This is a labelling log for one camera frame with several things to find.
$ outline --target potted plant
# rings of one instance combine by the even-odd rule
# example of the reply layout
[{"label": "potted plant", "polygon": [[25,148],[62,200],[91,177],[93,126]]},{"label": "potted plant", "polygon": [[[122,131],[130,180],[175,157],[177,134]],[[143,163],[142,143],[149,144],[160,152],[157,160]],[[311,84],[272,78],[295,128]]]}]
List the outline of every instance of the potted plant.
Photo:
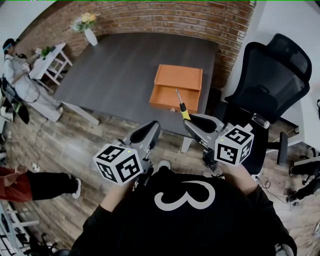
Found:
[{"label": "potted plant", "polygon": [[84,31],[84,34],[88,41],[93,45],[97,45],[98,41],[97,38],[94,34],[94,32],[91,30],[91,28],[95,25],[96,23],[96,15],[91,14],[89,12],[86,12],[81,15],[81,17],[77,18],[73,24],[71,25],[71,28],[75,32],[82,32]]}]

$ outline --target red brick wall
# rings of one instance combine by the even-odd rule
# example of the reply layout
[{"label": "red brick wall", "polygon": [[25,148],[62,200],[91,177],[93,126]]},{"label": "red brick wall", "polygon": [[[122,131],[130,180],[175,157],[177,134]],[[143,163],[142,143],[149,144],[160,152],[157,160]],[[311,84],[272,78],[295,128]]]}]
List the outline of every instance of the red brick wall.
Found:
[{"label": "red brick wall", "polygon": [[222,88],[239,53],[253,13],[250,1],[57,1],[21,35],[19,53],[67,43],[67,55],[75,60],[88,42],[83,33],[70,30],[73,20],[85,12],[97,14],[96,35],[155,32],[179,34],[215,41],[219,52],[212,86]]}]

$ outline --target black pants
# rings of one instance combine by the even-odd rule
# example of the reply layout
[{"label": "black pants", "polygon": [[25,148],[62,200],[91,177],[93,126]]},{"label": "black pants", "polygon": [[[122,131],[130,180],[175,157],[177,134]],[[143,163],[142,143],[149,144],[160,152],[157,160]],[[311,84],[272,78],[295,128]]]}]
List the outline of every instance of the black pants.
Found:
[{"label": "black pants", "polygon": [[300,164],[294,166],[291,170],[294,175],[315,175],[314,180],[312,180],[304,188],[299,189],[294,195],[297,199],[301,200],[307,196],[314,194],[318,189],[320,189],[320,161],[308,162],[305,164]]},{"label": "black pants", "polygon": [[26,173],[31,187],[32,200],[58,197],[64,193],[72,194],[78,189],[78,182],[66,173],[31,172]]}]

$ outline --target white pants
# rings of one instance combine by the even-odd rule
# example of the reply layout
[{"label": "white pants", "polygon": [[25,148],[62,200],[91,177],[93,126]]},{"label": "white pants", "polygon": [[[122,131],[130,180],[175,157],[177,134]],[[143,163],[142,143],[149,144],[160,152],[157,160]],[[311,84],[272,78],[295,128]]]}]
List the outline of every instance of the white pants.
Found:
[{"label": "white pants", "polygon": [[40,90],[40,97],[36,102],[28,104],[50,121],[58,121],[61,116],[61,113],[59,113],[60,102],[51,97],[43,86],[35,82],[33,84]]}]

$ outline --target hardwood floor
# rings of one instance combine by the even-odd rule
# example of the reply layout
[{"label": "hardwood floor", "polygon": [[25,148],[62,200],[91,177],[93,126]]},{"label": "hardwood floor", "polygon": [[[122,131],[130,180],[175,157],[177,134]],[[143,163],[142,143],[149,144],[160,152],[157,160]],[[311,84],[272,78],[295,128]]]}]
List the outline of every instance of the hardwood floor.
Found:
[{"label": "hardwood floor", "polygon": [[[39,220],[40,225],[30,230],[39,236],[47,233],[49,241],[57,242],[59,248],[70,248],[82,232],[82,225],[105,197],[111,184],[97,173],[92,161],[93,155],[115,138],[122,138],[137,124],[116,117],[99,117],[95,126],[72,111],[63,113],[57,123],[46,121],[30,109],[30,123],[25,125],[16,118],[6,127],[11,138],[5,144],[8,152],[7,165],[18,163],[32,168],[32,163],[41,171],[65,172],[82,180],[82,194],[78,200],[70,195],[62,195],[52,200],[15,203],[25,221]],[[270,141],[277,139],[280,131],[290,131],[292,127],[278,122],[271,127]],[[172,169],[179,173],[209,175],[211,171],[202,161],[202,147],[194,142],[186,154],[180,152],[183,137],[169,132],[161,132],[159,141],[151,153],[153,164],[162,159],[171,162]],[[288,175],[290,161],[298,161],[300,155],[311,154],[307,145],[300,143],[288,150],[286,166],[276,164],[277,154],[267,154],[260,179],[264,184],[271,182],[269,192],[286,201],[289,190],[302,187],[302,177]],[[320,220],[320,193],[309,196],[302,204],[291,209],[289,204],[279,201],[267,193],[274,202],[274,208],[298,246],[299,256],[315,256],[320,251],[320,241],[313,235]]]}]

